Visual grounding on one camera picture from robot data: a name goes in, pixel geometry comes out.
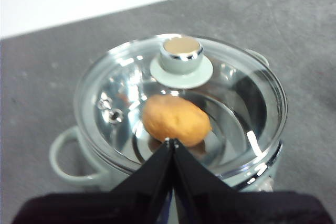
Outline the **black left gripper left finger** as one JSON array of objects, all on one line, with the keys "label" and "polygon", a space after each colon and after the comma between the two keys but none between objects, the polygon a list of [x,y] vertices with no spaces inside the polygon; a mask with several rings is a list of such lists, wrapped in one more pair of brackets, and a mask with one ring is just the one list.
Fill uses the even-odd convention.
[{"label": "black left gripper left finger", "polygon": [[172,190],[173,140],[109,192],[61,193],[25,202],[14,223],[155,223]]}]

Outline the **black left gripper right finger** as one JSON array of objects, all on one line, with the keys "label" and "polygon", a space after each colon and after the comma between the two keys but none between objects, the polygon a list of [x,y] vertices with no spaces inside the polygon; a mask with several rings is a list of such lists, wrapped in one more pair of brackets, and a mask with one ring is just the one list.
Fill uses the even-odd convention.
[{"label": "black left gripper right finger", "polygon": [[180,223],[332,223],[314,196],[294,191],[239,192],[172,140],[174,191]]}]

